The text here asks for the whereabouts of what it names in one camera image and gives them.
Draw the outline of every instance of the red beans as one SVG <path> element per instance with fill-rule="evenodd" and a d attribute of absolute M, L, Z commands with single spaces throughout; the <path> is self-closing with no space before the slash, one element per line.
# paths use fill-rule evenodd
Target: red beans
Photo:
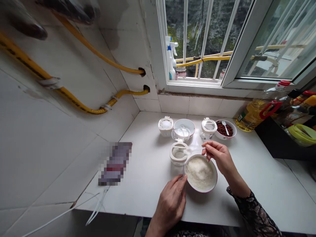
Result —
<path fill-rule="evenodd" d="M 226 128 L 227 128 L 227 131 L 228 131 L 229 135 L 227 135 L 225 126 L 222 125 L 222 123 L 217 123 L 217 131 L 220 134 L 222 134 L 222 135 L 224 135 L 226 137 L 232 137 L 233 136 L 233 129 L 228 124 L 226 124 Z"/>

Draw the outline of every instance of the patterned sleeve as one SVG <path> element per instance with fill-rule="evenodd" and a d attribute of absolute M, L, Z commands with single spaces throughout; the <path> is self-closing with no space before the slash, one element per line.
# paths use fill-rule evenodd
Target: patterned sleeve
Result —
<path fill-rule="evenodd" d="M 240 198 L 232 194 L 230 187 L 227 188 L 227 192 L 233 196 L 235 202 L 239 208 L 241 215 L 247 222 L 250 231 L 258 237 L 278 237 L 282 236 L 281 231 L 278 229 L 274 221 L 263 209 L 261 204 L 257 201 L 253 192 L 249 197 Z"/>

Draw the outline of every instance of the white countertop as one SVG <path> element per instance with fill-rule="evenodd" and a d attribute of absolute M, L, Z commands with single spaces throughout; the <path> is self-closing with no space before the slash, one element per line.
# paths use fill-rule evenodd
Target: white countertop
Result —
<path fill-rule="evenodd" d="M 161 137 L 158 130 L 158 121 L 165 115 L 169 115 L 174 122 L 183 118 L 192 120 L 196 132 L 186 143 L 189 147 L 203 143 L 199 130 L 205 116 L 140 112 L 120 140 L 133 143 L 124 178 L 120 185 L 109 188 L 101 212 L 152 217 L 166 183 L 183 173 L 183 167 L 177 167 L 170 161 L 169 152 L 175 141 Z M 316 183 L 306 181 L 305 177 L 303 180 L 308 183 L 308 190 L 305 189 L 304 182 L 301 184 L 297 178 L 298 175 L 306 176 L 300 168 L 295 175 L 291 171 L 293 168 L 290 169 L 284 160 L 272 158 L 255 131 L 247 133 L 237 130 L 237 135 L 229 141 L 213 139 L 228 146 L 241 176 L 281 231 L 316 234 L 316 203 L 308 193 L 316 193 Z M 83 193 L 77 204 L 103 191 L 104 188 L 98 187 L 97 183 L 98 174 L 85 190 L 88 193 Z M 207 194 L 198 193 L 187 184 L 187 203 L 182 220 L 242 225 L 237 205 L 226 192 L 227 186 L 219 171 L 216 187 Z M 97 198 L 93 198 L 78 209 L 93 211 L 96 203 Z"/>

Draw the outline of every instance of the spray bottle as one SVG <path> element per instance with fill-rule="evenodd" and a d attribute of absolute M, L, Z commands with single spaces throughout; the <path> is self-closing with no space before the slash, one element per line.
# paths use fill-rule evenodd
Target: spray bottle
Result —
<path fill-rule="evenodd" d="M 175 69 L 177 67 L 177 62 L 175 61 L 174 59 L 174 56 L 178 56 L 177 55 L 177 52 L 175 50 L 176 47 L 178 47 L 179 44 L 177 42 L 170 42 L 170 47 L 171 47 L 171 50 L 173 51 L 173 53 L 171 53 L 171 57 L 172 57 L 172 67 Z"/>
<path fill-rule="evenodd" d="M 172 38 L 170 36 L 166 36 L 169 79 L 175 80 L 175 69 L 173 68 L 173 65 L 172 65 L 172 53 L 171 53 L 171 47 L 170 47 L 171 40 Z"/>

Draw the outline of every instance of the window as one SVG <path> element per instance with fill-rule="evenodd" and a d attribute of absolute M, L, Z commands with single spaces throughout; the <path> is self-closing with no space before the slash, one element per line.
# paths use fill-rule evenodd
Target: window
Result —
<path fill-rule="evenodd" d="M 145 21 L 153 61 L 163 58 L 164 62 L 164 68 L 160 62 L 157 68 L 153 64 L 154 71 L 161 73 L 161 90 L 254 97 L 283 79 L 290 80 L 289 89 L 294 89 L 316 77 L 313 0 L 156 2 L 158 22 L 153 23 L 154 17 Z M 166 35 L 179 44 L 175 59 L 177 67 L 185 66 L 186 79 L 167 77 Z"/>

